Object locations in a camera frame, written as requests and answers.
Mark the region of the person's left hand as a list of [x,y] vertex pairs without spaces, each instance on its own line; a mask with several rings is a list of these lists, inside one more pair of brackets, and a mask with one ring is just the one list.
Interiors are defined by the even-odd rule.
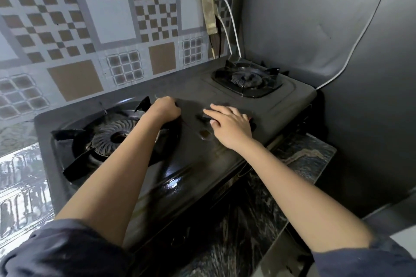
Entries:
[[160,126],[168,123],[164,121],[164,100],[175,100],[175,98],[171,96],[158,98],[146,112],[147,118],[150,118]]

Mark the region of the person's right hand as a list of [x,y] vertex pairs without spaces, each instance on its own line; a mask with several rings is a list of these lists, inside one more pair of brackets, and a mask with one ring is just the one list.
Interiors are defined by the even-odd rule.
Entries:
[[211,104],[203,113],[221,123],[224,132],[215,136],[228,149],[242,154],[247,145],[253,141],[249,118],[232,106]]

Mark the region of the person's left forearm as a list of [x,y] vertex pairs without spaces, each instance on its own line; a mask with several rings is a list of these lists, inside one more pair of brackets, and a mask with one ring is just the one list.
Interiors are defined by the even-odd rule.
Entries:
[[147,112],[55,217],[74,219],[121,246],[163,120]]

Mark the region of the person's right forearm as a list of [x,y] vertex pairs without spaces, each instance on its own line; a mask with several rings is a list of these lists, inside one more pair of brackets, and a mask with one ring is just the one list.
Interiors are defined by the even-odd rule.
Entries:
[[358,217],[289,169],[262,144],[247,136],[221,143],[252,166],[311,251],[370,247],[372,232]]

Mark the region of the black two-burner gas stove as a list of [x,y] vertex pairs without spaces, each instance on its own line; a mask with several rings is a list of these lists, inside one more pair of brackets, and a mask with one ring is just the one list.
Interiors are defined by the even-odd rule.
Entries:
[[250,117],[253,137],[268,145],[285,128],[297,124],[317,95],[312,86],[280,73],[283,85],[278,90],[257,99],[242,97],[211,78],[225,64],[225,58],[217,59],[37,115],[34,126],[54,212],[60,212],[79,189],[63,176],[51,135],[70,122],[131,98],[142,101],[149,96],[153,103],[158,97],[172,96],[181,108],[182,131],[169,175],[157,186],[146,181],[145,175],[124,240],[124,246],[130,248],[147,243],[192,205],[211,198],[242,172],[245,161],[214,137],[209,120],[202,119],[204,108],[211,103],[236,107]]

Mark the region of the small black pan support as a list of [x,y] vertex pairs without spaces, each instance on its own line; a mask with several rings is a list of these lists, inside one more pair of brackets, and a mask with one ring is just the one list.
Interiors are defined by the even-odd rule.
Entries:
[[[263,78],[263,85],[258,88],[241,88],[231,82],[231,75],[237,71],[256,72]],[[226,60],[224,67],[215,70],[211,78],[228,90],[247,98],[257,99],[271,94],[283,85],[279,68],[267,68],[248,60],[239,59],[237,62]]]

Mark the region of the large black pan support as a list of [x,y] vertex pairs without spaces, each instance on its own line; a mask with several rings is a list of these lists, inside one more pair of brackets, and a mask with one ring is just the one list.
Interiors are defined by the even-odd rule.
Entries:
[[[149,96],[142,101],[127,99],[51,131],[54,154],[65,179],[79,188],[104,163],[96,160],[88,148],[95,129],[119,119],[140,119],[150,106],[152,103]],[[182,120],[179,117],[164,124],[158,132],[146,174],[146,181],[154,186],[162,183],[169,175],[169,165],[179,144],[181,131]]]

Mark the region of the beige power strip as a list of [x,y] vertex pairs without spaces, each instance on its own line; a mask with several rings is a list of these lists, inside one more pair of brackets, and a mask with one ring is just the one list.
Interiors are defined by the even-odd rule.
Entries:
[[209,36],[218,34],[216,4],[214,0],[201,0],[205,27]]

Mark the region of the person's dark blue left sleeve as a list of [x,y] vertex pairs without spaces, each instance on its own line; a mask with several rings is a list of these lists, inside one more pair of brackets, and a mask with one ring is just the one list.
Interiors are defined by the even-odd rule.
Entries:
[[127,277],[133,255],[77,220],[51,221],[0,262],[0,277]]

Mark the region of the person's dark blue sleeve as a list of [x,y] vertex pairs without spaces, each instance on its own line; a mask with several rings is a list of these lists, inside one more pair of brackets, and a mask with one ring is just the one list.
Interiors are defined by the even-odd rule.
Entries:
[[320,277],[416,277],[416,259],[392,238],[312,255]]
[[51,221],[0,262],[0,277],[127,277],[133,255],[77,220]]

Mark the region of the person's dark blue right sleeve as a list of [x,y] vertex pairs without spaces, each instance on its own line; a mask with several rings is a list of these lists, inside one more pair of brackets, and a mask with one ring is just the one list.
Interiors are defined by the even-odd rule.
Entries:
[[416,277],[416,259],[392,238],[312,255],[320,277]]

